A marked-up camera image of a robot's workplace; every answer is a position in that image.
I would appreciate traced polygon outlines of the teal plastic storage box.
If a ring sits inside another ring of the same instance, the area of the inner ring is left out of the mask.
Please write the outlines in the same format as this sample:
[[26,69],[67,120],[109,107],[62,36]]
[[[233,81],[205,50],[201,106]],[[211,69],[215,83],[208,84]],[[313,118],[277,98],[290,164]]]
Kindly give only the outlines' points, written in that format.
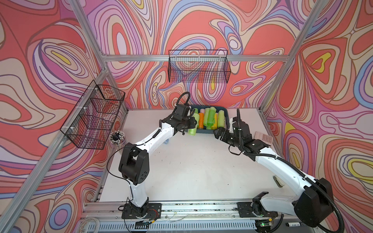
[[[198,110],[198,113],[200,113],[201,109],[206,109],[206,108],[211,108],[209,105],[191,105],[192,108],[196,108]],[[226,108],[221,107],[221,106],[215,106],[216,108],[216,113],[218,114],[221,110],[224,111],[224,127],[226,129],[229,129],[231,126],[230,120],[229,120],[229,114]],[[197,128],[196,133],[201,133],[201,134],[212,134],[213,130],[208,130],[206,126],[204,126],[203,129]]]

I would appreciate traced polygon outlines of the light green roll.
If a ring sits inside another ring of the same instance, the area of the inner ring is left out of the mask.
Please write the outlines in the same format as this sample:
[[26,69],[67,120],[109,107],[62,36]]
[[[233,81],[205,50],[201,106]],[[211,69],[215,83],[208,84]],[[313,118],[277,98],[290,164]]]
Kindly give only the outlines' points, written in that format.
[[225,127],[225,111],[224,110],[220,110],[218,112],[218,120],[217,120],[217,127],[220,128],[224,128]]

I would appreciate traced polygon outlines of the orange trash bag roll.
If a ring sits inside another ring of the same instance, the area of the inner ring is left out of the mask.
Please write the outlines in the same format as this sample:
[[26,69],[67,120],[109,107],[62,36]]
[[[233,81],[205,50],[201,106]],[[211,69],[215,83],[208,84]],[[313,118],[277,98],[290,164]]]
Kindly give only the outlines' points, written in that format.
[[199,113],[198,129],[204,129],[204,113]]

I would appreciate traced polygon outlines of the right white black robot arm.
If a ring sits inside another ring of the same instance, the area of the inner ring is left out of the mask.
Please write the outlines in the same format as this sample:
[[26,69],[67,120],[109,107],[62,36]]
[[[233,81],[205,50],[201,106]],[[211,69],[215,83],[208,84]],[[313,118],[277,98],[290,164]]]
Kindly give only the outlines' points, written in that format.
[[331,183],[325,178],[317,179],[281,156],[267,143],[254,139],[248,124],[238,116],[233,118],[232,130],[219,127],[214,130],[216,139],[236,147],[240,153],[266,167],[282,180],[293,192],[293,196],[271,196],[263,191],[252,199],[252,212],[261,216],[267,212],[297,216],[305,225],[329,230],[321,225],[330,214],[335,213],[338,221],[337,233],[345,230],[343,216],[333,198]]

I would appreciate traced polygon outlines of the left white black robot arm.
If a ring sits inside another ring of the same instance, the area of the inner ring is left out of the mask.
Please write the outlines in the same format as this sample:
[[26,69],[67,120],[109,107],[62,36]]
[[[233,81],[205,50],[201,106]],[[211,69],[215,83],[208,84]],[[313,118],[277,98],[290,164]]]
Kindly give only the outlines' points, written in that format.
[[119,172],[129,182],[131,200],[123,212],[135,217],[144,217],[149,210],[149,197],[146,194],[144,181],[150,173],[150,155],[164,142],[178,132],[194,129],[198,120],[195,109],[188,104],[177,104],[166,118],[159,121],[159,126],[143,140],[127,143],[122,151]]

